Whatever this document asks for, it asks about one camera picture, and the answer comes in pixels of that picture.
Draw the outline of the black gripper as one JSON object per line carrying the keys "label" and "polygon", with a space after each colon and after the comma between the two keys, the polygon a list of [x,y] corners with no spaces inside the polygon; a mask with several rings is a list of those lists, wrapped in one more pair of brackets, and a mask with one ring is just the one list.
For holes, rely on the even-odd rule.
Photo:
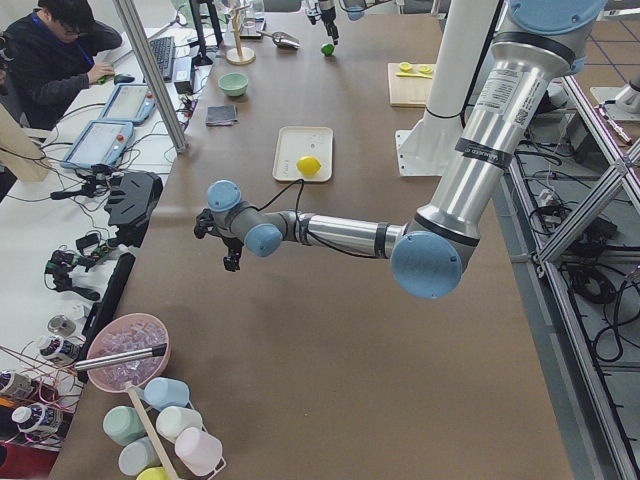
{"label": "black gripper", "polygon": [[197,239],[203,239],[207,235],[221,239],[227,247],[227,254],[223,257],[225,270],[229,272],[240,270],[240,259],[244,244],[238,238],[222,233],[221,228],[214,219],[213,212],[209,208],[204,208],[196,216],[193,233]]}
{"label": "black gripper", "polygon": [[338,44],[339,32],[335,24],[336,9],[334,4],[308,4],[306,15],[312,25],[321,21],[333,45]]}

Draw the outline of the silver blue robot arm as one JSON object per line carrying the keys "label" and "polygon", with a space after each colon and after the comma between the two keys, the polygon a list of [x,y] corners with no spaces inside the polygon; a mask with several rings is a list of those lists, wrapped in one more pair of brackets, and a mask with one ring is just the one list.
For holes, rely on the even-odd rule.
{"label": "silver blue robot arm", "polygon": [[430,201],[404,225],[303,213],[268,212],[246,201],[232,181],[214,182],[197,216],[197,237],[227,247],[235,271],[243,251],[273,254],[283,242],[324,246],[390,261],[409,294],[436,299],[454,290],[480,240],[479,221],[508,169],[548,86],[584,63],[585,43],[601,1],[454,1],[422,120],[412,129],[428,154],[428,126],[446,134],[447,119],[464,120],[459,138],[441,148],[444,172]]}
{"label": "silver blue robot arm", "polygon": [[386,3],[386,0],[306,0],[302,1],[301,5],[304,7],[310,23],[316,25],[320,22],[331,39],[332,45],[336,46],[339,41],[339,31],[336,25],[337,12],[339,10],[345,12],[350,20],[358,20],[364,16],[367,10],[384,3]]}

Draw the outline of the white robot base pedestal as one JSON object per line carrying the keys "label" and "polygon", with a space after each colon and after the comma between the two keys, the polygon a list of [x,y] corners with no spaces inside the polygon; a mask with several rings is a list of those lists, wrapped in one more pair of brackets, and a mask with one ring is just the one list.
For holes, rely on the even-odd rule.
{"label": "white robot base pedestal", "polygon": [[412,129],[396,132],[402,176],[440,176],[455,157],[466,105],[502,9],[499,0],[450,3],[423,117]]}

